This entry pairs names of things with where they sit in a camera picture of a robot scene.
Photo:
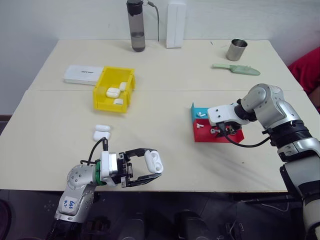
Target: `white router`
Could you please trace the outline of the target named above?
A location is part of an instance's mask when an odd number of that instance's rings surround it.
[[[64,81],[71,84],[96,85],[103,67],[70,65],[64,73]]]

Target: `power cord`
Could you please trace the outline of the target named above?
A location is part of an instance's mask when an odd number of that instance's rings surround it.
[[[228,232],[228,235],[230,235],[230,237],[232,238],[232,240],[235,240],[234,236],[232,235],[232,229],[234,228],[235,224],[236,224],[237,220],[234,220],[232,226],[230,227],[230,230]]]
[[[159,11],[158,11],[157,6],[153,2],[148,1],[148,5],[150,5],[151,7],[154,7],[155,11],[156,11],[156,16],[158,18],[158,42],[159,42]]]
[[[217,127],[219,128],[220,132],[223,134],[223,136],[232,144],[234,145],[237,145],[239,147],[243,147],[243,148],[255,148],[255,147],[259,147],[261,146],[262,144],[264,144],[265,142],[267,142],[268,140],[270,140],[270,137],[267,137],[265,140],[257,143],[257,144],[254,144],[254,145],[244,145],[244,144],[240,144],[240,143],[237,143],[235,141],[233,141],[230,137],[228,137],[228,133],[226,132],[226,124],[224,122],[220,122],[220,123],[217,123]]]
[[[264,203],[260,203],[260,204],[261,204],[262,206],[269,207],[269,208],[278,210],[278,211],[283,212],[283,213],[288,212],[288,210],[289,210],[289,202],[286,203],[286,209],[284,209],[284,210],[283,210],[283,209],[280,209],[280,208],[277,208],[277,207],[275,207],[275,206],[268,205],[268,204],[264,204]]]
[[[96,164],[96,161],[91,161],[92,159],[92,155],[94,154],[94,151],[96,149],[96,147],[99,145],[99,143],[102,142],[102,148],[103,148],[103,151],[108,151],[108,139],[104,136],[103,138],[101,138],[99,141],[96,142],[96,144],[93,146],[91,152],[90,152],[90,156],[89,156],[89,159],[88,161],[85,161],[85,160],[81,160],[80,161],[80,164],[83,164],[83,163],[86,163],[88,166],[90,164]]]

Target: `white wall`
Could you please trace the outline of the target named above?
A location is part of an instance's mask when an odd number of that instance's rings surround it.
[[[169,0],[153,2],[164,39]],[[185,2],[186,39],[269,39],[286,64],[320,45],[320,0]],[[144,7],[149,39],[156,20]],[[126,0],[0,0],[0,114],[15,110],[58,39],[129,37]]]

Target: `red and blue box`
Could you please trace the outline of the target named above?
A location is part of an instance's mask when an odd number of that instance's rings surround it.
[[[195,107],[192,103],[191,106],[191,119],[193,126],[193,134],[195,142],[205,142],[205,143],[230,143],[224,136],[221,136],[218,132],[211,133],[211,129],[218,130],[217,126],[211,126],[208,119],[208,107]],[[198,112],[205,114],[204,116],[198,116]],[[203,127],[197,128],[197,124],[203,125]],[[240,143],[245,139],[244,134],[241,129],[236,131],[236,134],[228,136],[233,141]]]

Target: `white box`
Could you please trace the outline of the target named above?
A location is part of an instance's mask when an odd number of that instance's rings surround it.
[[[166,48],[181,48],[184,41],[187,6],[169,3],[166,27]]]
[[[64,73],[64,81],[72,84],[96,85],[103,67],[70,65]]]

